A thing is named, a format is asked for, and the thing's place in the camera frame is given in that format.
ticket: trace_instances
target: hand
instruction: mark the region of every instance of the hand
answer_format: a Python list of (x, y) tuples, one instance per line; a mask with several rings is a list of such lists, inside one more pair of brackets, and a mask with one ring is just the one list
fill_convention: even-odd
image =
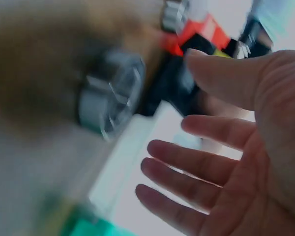
[[(143, 173), (194, 208), (144, 185), (145, 207), (187, 235), (295, 235), (295, 52), (235, 60), (191, 51), (188, 66), (206, 92), (255, 111), (256, 123), (190, 116), (182, 128), (243, 151), (235, 161), (152, 141)], [(168, 166), (183, 170), (180, 174)]]

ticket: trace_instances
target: orange object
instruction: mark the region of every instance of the orange object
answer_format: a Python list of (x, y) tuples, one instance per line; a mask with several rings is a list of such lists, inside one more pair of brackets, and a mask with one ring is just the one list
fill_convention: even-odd
[(182, 33), (178, 36), (172, 33), (166, 34), (162, 47), (173, 55), (183, 56), (180, 47), (196, 33), (206, 38), (219, 50), (226, 48), (230, 42), (230, 38), (225, 34), (215, 18), (208, 13), (203, 22), (188, 20)]

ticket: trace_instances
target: yellow object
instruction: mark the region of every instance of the yellow object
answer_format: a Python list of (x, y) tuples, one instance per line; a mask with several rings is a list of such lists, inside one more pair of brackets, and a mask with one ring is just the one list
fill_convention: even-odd
[(213, 53), (213, 56), (219, 56), (219, 57), (224, 57), (224, 58), (230, 58), (229, 55), (223, 53), (222, 51), (216, 49), (215, 52)]

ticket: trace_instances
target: teal object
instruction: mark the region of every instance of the teal object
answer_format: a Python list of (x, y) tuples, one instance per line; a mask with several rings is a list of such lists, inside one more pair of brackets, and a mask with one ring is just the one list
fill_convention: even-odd
[(133, 233), (100, 219), (96, 224), (79, 220), (70, 236), (135, 236)]

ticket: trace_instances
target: black object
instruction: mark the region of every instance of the black object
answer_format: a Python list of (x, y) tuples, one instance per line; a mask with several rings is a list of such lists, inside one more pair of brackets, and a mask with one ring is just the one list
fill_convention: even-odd
[(234, 57), (235, 51), (237, 49), (237, 43), (238, 41), (231, 38), (229, 44), (227, 45), (227, 47), (225, 49), (222, 49), (222, 52), (229, 55), (230, 57)]
[(267, 47), (266, 45), (256, 41), (255, 44), (250, 49), (249, 58), (256, 58), (267, 55), (271, 52), (271, 48)]
[(254, 46), (262, 29), (263, 27), (258, 20), (255, 18), (248, 19), (244, 32), (241, 34), (239, 41), (243, 42), (249, 47), (249, 49), (251, 49)]
[[(189, 48), (201, 50), (208, 55), (213, 55), (216, 50), (213, 44), (199, 34), (181, 46), (184, 54)], [(183, 57), (168, 53), (147, 93), (140, 114), (153, 116), (162, 100), (170, 102), (182, 116), (203, 114), (198, 105), (200, 93)]]

